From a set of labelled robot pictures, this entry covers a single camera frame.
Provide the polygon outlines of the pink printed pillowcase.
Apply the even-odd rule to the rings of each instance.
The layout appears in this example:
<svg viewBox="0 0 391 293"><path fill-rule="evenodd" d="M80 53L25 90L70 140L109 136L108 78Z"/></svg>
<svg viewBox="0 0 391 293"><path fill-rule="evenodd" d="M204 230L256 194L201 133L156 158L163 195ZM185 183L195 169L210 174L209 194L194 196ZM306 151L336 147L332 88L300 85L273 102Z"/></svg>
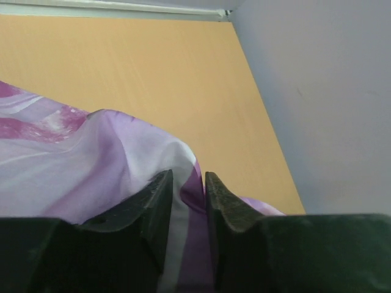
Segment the pink printed pillowcase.
<svg viewBox="0 0 391 293"><path fill-rule="evenodd" d="M173 173L164 270L155 292L214 287L205 175L178 138L114 110L92 113L1 84L1 219L83 224ZM268 204L240 198L256 211Z"/></svg>

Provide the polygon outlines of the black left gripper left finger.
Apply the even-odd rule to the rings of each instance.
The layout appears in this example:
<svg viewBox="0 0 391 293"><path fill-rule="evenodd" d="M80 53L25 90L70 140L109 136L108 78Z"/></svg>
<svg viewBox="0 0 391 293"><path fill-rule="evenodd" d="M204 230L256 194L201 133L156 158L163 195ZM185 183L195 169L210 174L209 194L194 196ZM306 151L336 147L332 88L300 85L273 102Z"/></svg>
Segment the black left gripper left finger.
<svg viewBox="0 0 391 293"><path fill-rule="evenodd" d="M173 173L83 224L1 219L2 292L155 292L164 270Z"/></svg>

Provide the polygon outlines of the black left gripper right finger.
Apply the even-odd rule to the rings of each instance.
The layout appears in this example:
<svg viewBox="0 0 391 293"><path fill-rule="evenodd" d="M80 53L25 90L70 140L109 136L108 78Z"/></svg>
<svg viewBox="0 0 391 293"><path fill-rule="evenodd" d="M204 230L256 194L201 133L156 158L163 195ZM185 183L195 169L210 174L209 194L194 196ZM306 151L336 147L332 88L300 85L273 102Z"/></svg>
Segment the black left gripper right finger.
<svg viewBox="0 0 391 293"><path fill-rule="evenodd" d="M218 292L389 292L390 217L266 215L205 175Z"/></svg>

